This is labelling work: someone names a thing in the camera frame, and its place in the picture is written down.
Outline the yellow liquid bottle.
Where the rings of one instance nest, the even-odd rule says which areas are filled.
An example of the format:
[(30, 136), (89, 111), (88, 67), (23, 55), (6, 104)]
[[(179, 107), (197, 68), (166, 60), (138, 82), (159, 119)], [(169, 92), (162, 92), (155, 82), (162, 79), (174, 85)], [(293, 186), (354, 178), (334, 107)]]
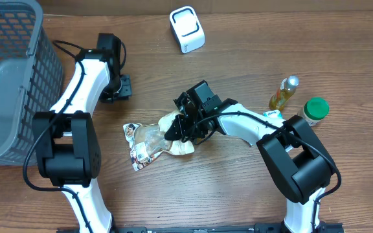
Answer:
[(295, 94), (298, 85), (299, 78), (297, 76), (292, 75), (284, 78), (276, 93), (269, 101), (270, 110), (282, 111), (288, 100)]

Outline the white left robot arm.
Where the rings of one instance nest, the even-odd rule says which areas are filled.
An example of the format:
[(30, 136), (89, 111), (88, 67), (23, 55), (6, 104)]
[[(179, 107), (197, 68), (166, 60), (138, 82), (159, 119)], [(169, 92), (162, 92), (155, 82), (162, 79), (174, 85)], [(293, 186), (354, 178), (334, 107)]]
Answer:
[(51, 192), (62, 192), (79, 223), (79, 232), (114, 232), (112, 213), (98, 185), (101, 151), (93, 125), (96, 104), (114, 101), (126, 90), (120, 48), (81, 49), (61, 98), (32, 119), (38, 170)]

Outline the Kleenex tissue pack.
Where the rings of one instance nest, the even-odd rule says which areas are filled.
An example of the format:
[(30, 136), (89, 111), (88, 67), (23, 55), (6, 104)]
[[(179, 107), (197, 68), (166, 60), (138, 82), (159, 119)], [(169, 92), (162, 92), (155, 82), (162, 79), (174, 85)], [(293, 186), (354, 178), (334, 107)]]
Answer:
[(265, 117), (283, 119), (282, 113), (278, 110), (270, 110), (263, 113)]

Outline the green lid jar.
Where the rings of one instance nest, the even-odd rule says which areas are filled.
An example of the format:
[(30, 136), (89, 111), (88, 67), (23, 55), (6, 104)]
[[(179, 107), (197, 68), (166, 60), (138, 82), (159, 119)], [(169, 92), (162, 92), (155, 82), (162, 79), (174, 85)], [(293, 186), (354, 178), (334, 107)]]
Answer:
[(323, 120), (328, 115), (329, 110), (330, 107), (325, 99), (315, 97), (308, 100), (297, 115), (302, 117), (312, 127)]

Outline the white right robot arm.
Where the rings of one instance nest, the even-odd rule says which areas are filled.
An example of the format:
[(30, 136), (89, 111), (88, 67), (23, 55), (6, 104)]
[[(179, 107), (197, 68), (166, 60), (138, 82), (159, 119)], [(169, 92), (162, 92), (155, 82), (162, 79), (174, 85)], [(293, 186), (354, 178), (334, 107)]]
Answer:
[(257, 224), (257, 232), (343, 231), (340, 224), (319, 220), (321, 199), (335, 192), (326, 187), (340, 171), (302, 117), (267, 118), (213, 94), (182, 93), (174, 102), (180, 114), (166, 130), (166, 140), (201, 144), (219, 131), (257, 146), (274, 184), (287, 199), (283, 222)]

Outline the brown teal snack bag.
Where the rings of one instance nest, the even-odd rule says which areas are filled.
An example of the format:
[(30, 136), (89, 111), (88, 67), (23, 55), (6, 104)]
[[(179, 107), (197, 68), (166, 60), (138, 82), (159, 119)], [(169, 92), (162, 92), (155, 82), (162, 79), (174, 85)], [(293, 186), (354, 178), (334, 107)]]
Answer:
[(129, 123), (123, 125), (124, 135), (130, 147), (130, 159), (135, 171), (139, 171), (155, 161), (161, 153), (187, 155), (195, 151), (191, 141), (166, 140), (164, 134), (170, 129), (179, 110), (160, 118), (158, 123), (142, 125)]

